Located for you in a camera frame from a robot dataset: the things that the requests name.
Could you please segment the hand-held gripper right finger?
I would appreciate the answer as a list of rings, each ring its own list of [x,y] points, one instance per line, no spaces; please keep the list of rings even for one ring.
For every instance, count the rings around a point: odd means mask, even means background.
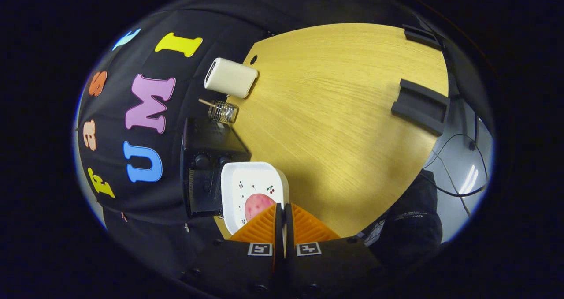
[[[340,237],[295,203],[285,206],[284,288],[291,299],[352,298],[383,277],[383,265],[358,236]]]

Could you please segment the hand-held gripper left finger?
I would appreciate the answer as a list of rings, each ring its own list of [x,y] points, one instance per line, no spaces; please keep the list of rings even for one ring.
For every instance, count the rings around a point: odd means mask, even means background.
[[[216,239],[188,265],[183,282],[219,299],[274,299],[284,261],[284,211],[276,203],[231,239]]]

